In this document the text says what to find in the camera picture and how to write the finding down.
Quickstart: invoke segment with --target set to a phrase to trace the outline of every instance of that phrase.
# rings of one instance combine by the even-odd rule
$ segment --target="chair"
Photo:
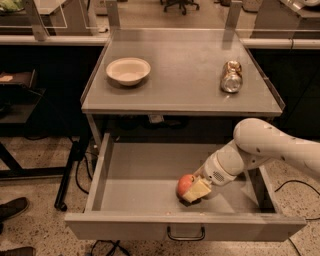
[[[179,4],[179,9],[181,9],[181,8],[183,9],[182,10],[183,15],[187,14],[186,5],[188,5],[188,4],[197,6],[196,10],[200,9],[200,5],[197,3],[194,3],[193,0],[191,0],[191,1],[190,0],[167,0],[167,4],[165,5],[163,11],[166,12],[168,7],[175,5],[175,4]]]

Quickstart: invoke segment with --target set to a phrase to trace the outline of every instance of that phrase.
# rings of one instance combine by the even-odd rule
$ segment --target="black shoe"
[[[6,204],[0,205],[0,222],[10,219],[24,212],[29,206],[29,201],[25,197],[14,199]]]
[[[0,251],[0,256],[35,256],[36,250],[33,247],[21,247],[17,249]]]

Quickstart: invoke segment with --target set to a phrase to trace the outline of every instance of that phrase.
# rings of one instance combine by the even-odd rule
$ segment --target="floor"
[[[186,16],[181,15],[178,8],[171,8],[167,13],[158,6],[158,1],[129,0],[119,3],[123,26],[141,25],[143,15],[150,23],[145,26],[157,26],[161,24],[170,27],[170,24],[178,24],[181,27],[199,26],[210,27],[223,26],[227,7],[221,7],[213,1],[198,1],[201,4],[199,11],[190,10]],[[254,14],[243,14],[243,24],[252,21]],[[50,137],[42,140],[29,140],[23,137],[1,138],[6,148],[24,168],[62,166],[65,165],[71,148],[68,138]],[[90,172],[96,161],[96,150],[92,146],[88,148],[86,156]],[[65,203],[67,212],[81,213],[84,211],[87,194],[83,193],[76,185],[75,174],[77,164],[72,168],[68,193]],[[0,163],[0,170],[6,169]],[[287,180],[301,180],[314,186],[320,191],[320,184],[310,177],[302,174],[295,168],[279,161],[273,161],[266,165],[270,181],[274,189]],[[86,164],[79,166],[78,176],[81,186],[88,190],[90,179],[86,171]],[[4,222],[4,230],[0,235],[0,250],[7,250],[21,246],[33,246],[37,255],[44,256],[85,256],[91,252],[95,241],[78,240],[70,228],[64,222],[65,212],[54,208],[56,194],[61,177],[47,179],[26,179],[0,181],[0,204],[20,196],[26,196],[30,205],[21,215]],[[319,194],[310,187],[301,183],[290,183],[276,192],[276,200],[283,214],[286,216],[298,216],[303,218],[318,218]],[[173,242],[173,241],[121,241],[120,245],[133,256],[158,256],[158,255],[223,255],[223,256],[287,256],[299,255],[294,248],[296,246],[301,255],[317,256],[320,251],[320,224],[319,221],[308,221],[307,225],[291,236],[291,241],[284,242]],[[106,255],[112,248],[111,244],[101,242],[94,247],[93,255]],[[125,255],[119,249],[114,255]]]

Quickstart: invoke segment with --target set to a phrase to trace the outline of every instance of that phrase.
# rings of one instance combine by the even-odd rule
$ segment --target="white bowl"
[[[139,83],[150,73],[148,62],[138,58],[122,58],[111,62],[106,69],[107,75],[125,86]]]

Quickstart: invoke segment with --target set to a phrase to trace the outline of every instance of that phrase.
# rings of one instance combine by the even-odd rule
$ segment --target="metal can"
[[[223,91],[236,93],[242,87],[242,68],[238,61],[231,60],[224,64],[220,87]]]

